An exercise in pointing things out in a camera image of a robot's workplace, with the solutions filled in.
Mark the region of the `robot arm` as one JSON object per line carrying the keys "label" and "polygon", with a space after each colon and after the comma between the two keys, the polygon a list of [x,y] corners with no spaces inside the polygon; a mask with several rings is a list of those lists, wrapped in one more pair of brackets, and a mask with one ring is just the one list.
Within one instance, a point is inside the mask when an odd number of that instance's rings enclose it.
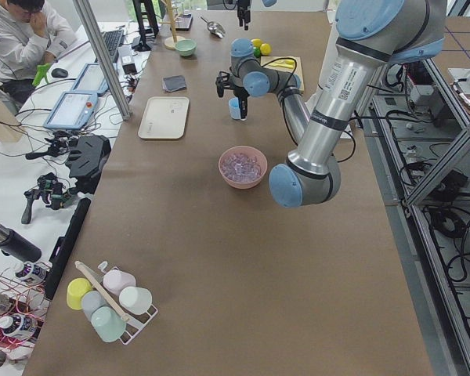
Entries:
{"label": "robot arm", "polygon": [[252,43],[231,45],[231,67],[219,72],[217,93],[233,91],[241,117],[248,97],[271,92],[278,98],[297,147],[269,174],[273,199],[285,208],[320,204],[341,184],[333,150],[374,72],[388,63],[434,57],[443,48],[445,1],[342,1],[335,13],[338,55],[312,110],[306,108],[291,73],[263,67]]}

